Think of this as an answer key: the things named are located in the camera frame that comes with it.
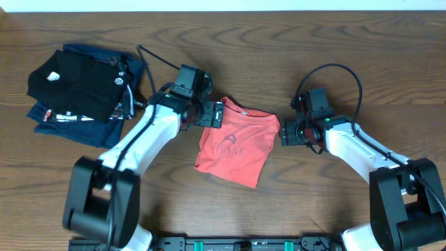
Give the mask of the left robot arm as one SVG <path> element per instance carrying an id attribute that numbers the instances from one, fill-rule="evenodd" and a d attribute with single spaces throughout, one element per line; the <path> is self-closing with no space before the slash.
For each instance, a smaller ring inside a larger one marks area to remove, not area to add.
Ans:
<path id="1" fill-rule="evenodd" d="M 99 250 L 149 250 L 153 235 L 139 225 L 141 177 L 177 136 L 187 117 L 195 126 L 220 128 L 221 101 L 158 92 L 136 126 L 98 159 L 73 166 L 62 224 L 99 243 Z"/>

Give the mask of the red printed t-shirt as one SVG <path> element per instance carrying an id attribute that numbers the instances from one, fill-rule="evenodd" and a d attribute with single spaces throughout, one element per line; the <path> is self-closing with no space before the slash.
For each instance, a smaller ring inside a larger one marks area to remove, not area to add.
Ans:
<path id="1" fill-rule="evenodd" d="M 275 114 L 248 109 L 223 97 L 222 126 L 205 128 L 194 168 L 255 188 L 273 149 L 280 122 Z"/>

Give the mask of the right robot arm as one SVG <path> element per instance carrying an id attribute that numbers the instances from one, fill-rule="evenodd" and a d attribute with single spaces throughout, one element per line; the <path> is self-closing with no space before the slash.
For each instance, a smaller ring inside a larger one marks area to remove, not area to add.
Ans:
<path id="1" fill-rule="evenodd" d="M 285 121 L 279 133 L 282 146 L 320 146 L 369 185 L 370 221 L 342 232 L 333 250 L 416 250 L 445 240 L 445 194 L 429 159 L 389 150 L 347 116 Z"/>

